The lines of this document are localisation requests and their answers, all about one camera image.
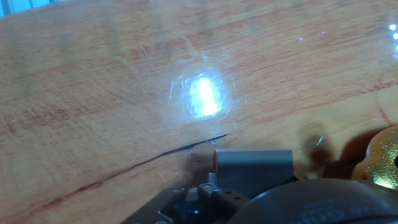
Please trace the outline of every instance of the wooden table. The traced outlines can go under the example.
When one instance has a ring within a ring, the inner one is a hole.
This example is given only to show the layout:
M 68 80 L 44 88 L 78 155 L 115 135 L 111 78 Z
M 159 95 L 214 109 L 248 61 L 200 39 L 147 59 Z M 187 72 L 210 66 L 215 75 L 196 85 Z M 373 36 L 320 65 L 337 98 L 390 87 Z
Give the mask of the wooden table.
M 396 0 L 69 0 L 1 18 L 0 222 L 121 222 L 201 181 L 217 148 L 287 148 L 333 176 L 398 121 L 396 22 Z

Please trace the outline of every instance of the wood grain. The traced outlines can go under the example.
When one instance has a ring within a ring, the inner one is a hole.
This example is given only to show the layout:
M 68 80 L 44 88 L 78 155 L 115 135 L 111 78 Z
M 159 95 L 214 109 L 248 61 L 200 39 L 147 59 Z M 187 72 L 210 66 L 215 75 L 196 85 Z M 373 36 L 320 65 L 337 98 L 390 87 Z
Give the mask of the wood grain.
M 396 22 L 395 0 L 69 0 L 2 17 L 0 222 L 120 222 L 194 184 L 216 148 L 284 147 L 322 176 L 314 150 L 341 161 L 398 121 Z M 223 109 L 197 119 L 183 84 L 207 72 Z

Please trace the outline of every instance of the crack in wood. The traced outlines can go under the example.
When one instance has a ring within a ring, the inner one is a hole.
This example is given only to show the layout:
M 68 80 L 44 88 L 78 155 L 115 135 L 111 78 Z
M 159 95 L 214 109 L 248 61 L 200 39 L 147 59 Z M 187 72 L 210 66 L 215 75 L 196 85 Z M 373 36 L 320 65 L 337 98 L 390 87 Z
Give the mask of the crack in wood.
M 221 138 L 223 138 L 223 137 L 225 137 L 225 136 L 227 136 L 227 135 L 229 135 L 229 133 L 228 133 L 228 134 L 224 134 L 224 135 L 222 135 L 222 136 L 217 136 L 217 137 L 215 137 L 215 138 L 207 139 L 207 140 L 204 140 L 204 141 L 201 141 L 201 142 L 196 142 L 196 143 L 193 143 L 193 144 L 190 144 L 190 145 L 187 145 L 187 146 L 179 147 L 179 148 L 173 149 L 173 150 L 171 150 L 171 151 L 163 152 L 163 153 L 159 154 L 158 156 L 155 156 L 155 157 L 153 157 L 153 158 L 151 158 L 151 159 L 148 159 L 148 160 L 146 160 L 146 161 L 144 161 L 144 162 L 140 162 L 140 163 L 138 163 L 138 164 L 136 164 L 136 165 L 133 165 L 132 167 L 129 167 L 129 168 L 127 168 L 127 169 L 124 169 L 124 170 L 122 170 L 122 171 L 120 171 L 120 172 L 118 172 L 118 173 L 116 173 L 116 174 L 113 174 L 113 175 L 111 175 L 111 176 L 109 176 L 109 177 L 107 177 L 107 178 L 105 178 L 105 179 L 103 179 L 103 180 L 99 180 L 99 181 L 96 181 L 96 182 L 94 182 L 94 183 L 92 183 L 92 184 L 88 184 L 88 185 L 86 185 L 86 186 L 82 186 L 82 187 L 80 187 L 78 190 L 76 190 L 76 191 L 74 191 L 74 192 L 72 192 L 72 193 L 69 193 L 69 194 L 67 194 L 67 195 L 65 195 L 65 196 L 63 196 L 63 197 L 56 198 L 56 199 L 52 200 L 51 202 L 46 203 L 45 205 L 40 206 L 39 208 L 33 209 L 33 211 L 31 211 L 29 214 L 32 215 L 32 216 L 34 216 L 34 215 L 37 215 L 37 214 L 40 213 L 40 212 L 43 212 L 44 210 L 48 210 L 48 209 L 50 209 L 50 208 L 56 207 L 57 205 L 59 205 L 59 204 L 61 204 L 62 202 L 64 202 L 68 197 L 71 197 L 71 196 L 73 196 L 73 195 L 75 195 L 75 194 L 77 194 L 77 193 L 80 193 L 80 192 L 82 192 L 82 191 L 85 191 L 85 190 L 95 189 L 95 188 L 101 187 L 102 184 L 103 184 L 105 181 L 110 180 L 110 179 L 112 179 L 112 178 L 114 178 L 114 177 L 117 177 L 117 176 L 119 176 L 119 175 L 121 175 L 121 174 L 127 173 L 127 172 L 129 172 L 130 170 L 133 170 L 134 168 L 139 167 L 139 166 L 141 166 L 141 165 L 144 165 L 144 164 L 146 164 L 146 163 L 148 163 L 148 162 L 152 162 L 152 161 L 154 161 L 154 160 L 156 160 L 156 159 L 159 159 L 159 158 L 161 158 L 161 157 L 164 157 L 164 156 L 167 156 L 167 155 L 176 153 L 176 152 L 181 152 L 181 151 L 184 151 L 184 150 L 191 149 L 191 148 L 193 148 L 193 147 L 195 147 L 195 146 L 197 146 L 197 145 L 199 145 L 199 144 L 203 144 L 203 143 L 206 143 L 206 142 L 212 142 L 212 141 L 214 141 L 214 140 L 221 139 Z

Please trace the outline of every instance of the white light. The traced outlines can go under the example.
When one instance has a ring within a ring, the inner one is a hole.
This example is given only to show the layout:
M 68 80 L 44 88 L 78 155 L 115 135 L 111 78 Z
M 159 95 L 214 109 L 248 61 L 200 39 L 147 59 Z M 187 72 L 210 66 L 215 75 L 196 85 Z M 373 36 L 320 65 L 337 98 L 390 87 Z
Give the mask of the white light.
M 220 93 L 209 78 L 199 78 L 191 84 L 190 96 L 193 115 L 197 118 L 212 116 L 220 111 Z

